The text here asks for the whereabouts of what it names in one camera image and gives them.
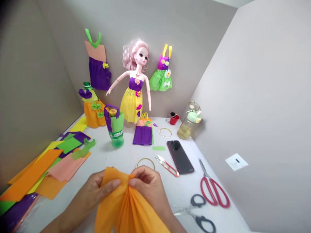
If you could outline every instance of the pink hair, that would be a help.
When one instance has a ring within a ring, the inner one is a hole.
[[[138,49],[144,47],[148,50],[149,53],[149,47],[148,45],[143,42],[140,39],[133,40],[129,45],[124,45],[123,46],[123,66],[127,70],[136,70],[137,64],[135,62],[134,54],[137,53]],[[145,72],[148,68],[148,65],[144,65],[142,67],[142,72]]]

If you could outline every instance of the scissors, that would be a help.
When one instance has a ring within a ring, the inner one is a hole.
[[[200,197],[200,198],[202,198],[202,201],[203,201],[203,202],[201,202],[201,203],[196,203],[195,200],[194,200],[194,198],[197,197],[197,196]],[[173,205],[174,208],[179,209],[179,211],[176,212],[176,213],[174,213],[174,215],[177,216],[177,215],[183,215],[183,214],[190,214],[190,215],[195,219],[195,221],[197,222],[198,226],[199,226],[205,233],[215,233],[215,232],[216,232],[216,227],[215,227],[215,224],[214,224],[211,220],[205,218],[204,216],[195,215],[195,214],[193,214],[193,213],[191,212],[192,209],[195,209],[196,207],[201,208],[203,205],[206,204],[206,200],[204,199],[204,197],[202,197],[200,194],[195,194],[195,195],[193,195],[193,197],[191,198],[190,203],[191,203],[191,204],[190,204],[190,207],[189,207],[189,208],[183,208],[183,207],[179,207],[179,206],[174,206],[174,205]],[[212,232],[209,232],[209,231],[205,230],[204,227],[203,227],[203,225],[202,225],[202,222],[208,222],[208,223],[210,223],[210,224],[212,225],[213,231],[212,231]]]
[[[204,177],[201,179],[201,191],[202,191],[202,194],[203,194],[204,198],[207,200],[207,202],[208,202],[209,204],[211,204],[211,205],[213,205],[213,206],[217,206],[217,205],[218,205],[218,202],[219,202],[219,205],[220,205],[222,208],[229,208],[229,206],[230,206],[230,200],[229,200],[227,194],[226,194],[225,191],[222,189],[222,187],[220,187],[220,185],[219,185],[215,180],[213,180],[213,179],[207,174],[206,169],[205,169],[205,167],[204,167],[202,161],[201,161],[200,159],[199,159],[199,161],[200,161],[200,165],[201,165],[201,167],[202,167],[202,170],[203,170],[203,172],[204,172]],[[213,186],[213,189],[214,189],[214,191],[215,191],[215,193],[216,193],[218,202],[217,202],[216,198],[214,197],[214,194],[213,194],[213,192],[212,192],[212,190],[211,190],[211,187],[210,187],[210,185],[209,185],[209,183],[208,183],[207,178],[210,180],[210,182],[211,182],[211,184],[212,184],[212,186]],[[213,202],[210,201],[210,200],[207,198],[207,196],[205,195],[205,193],[204,193],[204,190],[203,190],[203,181],[205,181],[205,183],[206,183],[206,186],[207,186],[207,188],[208,188],[208,191],[209,191],[210,195],[212,196]],[[217,185],[217,186],[220,188],[220,190],[222,191],[222,193],[224,194],[224,196],[225,196],[225,198],[226,198],[226,201],[227,201],[227,204],[224,205],[223,202],[221,201],[221,198],[220,198],[220,196],[219,196],[218,190],[217,190],[217,188],[216,188],[215,185]]]
[[[165,159],[163,159],[160,155],[156,155],[157,157],[155,157],[156,158],[156,160],[163,166],[163,167],[165,167],[170,173],[172,173],[175,177],[179,177],[179,172],[178,171],[176,171],[171,165],[169,165],[168,164],[168,162],[166,162],[165,161]]]

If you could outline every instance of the purple bodice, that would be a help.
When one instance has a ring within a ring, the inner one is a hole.
[[[133,77],[130,77],[130,81],[129,81],[129,88],[131,89],[131,90],[134,90],[134,91],[140,91],[141,89],[142,89],[142,87],[143,87],[143,81],[141,81],[141,80],[139,80],[139,79],[137,79],[137,80],[139,80],[139,84],[137,84],[136,82],[135,82],[135,79],[136,78],[133,78]]]
[[[162,64],[162,59],[164,59],[164,61],[169,61],[169,58],[167,56],[163,57],[162,55],[160,56],[160,60],[159,60],[159,65],[158,65],[158,69],[159,70],[167,70],[168,66],[166,64]]]

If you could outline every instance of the phone screen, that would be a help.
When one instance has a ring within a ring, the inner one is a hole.
[[[194,168],[179,141],[168,141],[168,148],[180,174],[194,172]]]

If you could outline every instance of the wall socket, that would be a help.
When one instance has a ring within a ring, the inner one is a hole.
[[[237,171],[243,167],[248,166],[248,163],[244,159],[242,159],[242,157],[239,156],[238,154],[232,155],[231,157],[226,159],[226,162],[234,171]]]

